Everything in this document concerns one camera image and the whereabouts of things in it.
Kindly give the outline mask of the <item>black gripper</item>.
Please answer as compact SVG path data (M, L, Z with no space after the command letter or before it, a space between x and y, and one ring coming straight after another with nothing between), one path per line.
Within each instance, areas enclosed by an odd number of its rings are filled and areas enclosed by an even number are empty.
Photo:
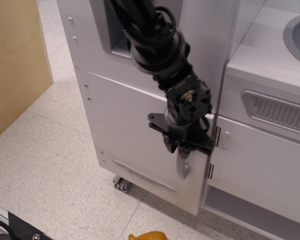
M192 151L198 150L210 156L215 141L201 127L200 120L178 123L170 112L150 113L149 127L162 133L164 144L170 153L178 148L179 156L186 160Z

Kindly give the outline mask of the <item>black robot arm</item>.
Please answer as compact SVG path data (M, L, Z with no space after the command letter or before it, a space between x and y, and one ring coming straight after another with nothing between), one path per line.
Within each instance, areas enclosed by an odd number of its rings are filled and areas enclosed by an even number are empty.
M149 0L111 0L127 39L133 63L152 75L167 99L165 113L150 113L149 126L163 135L169 152L182 159L199 150L211 155L215 142L206 118L212 112L211 91L188 62L185 41L172 12Z

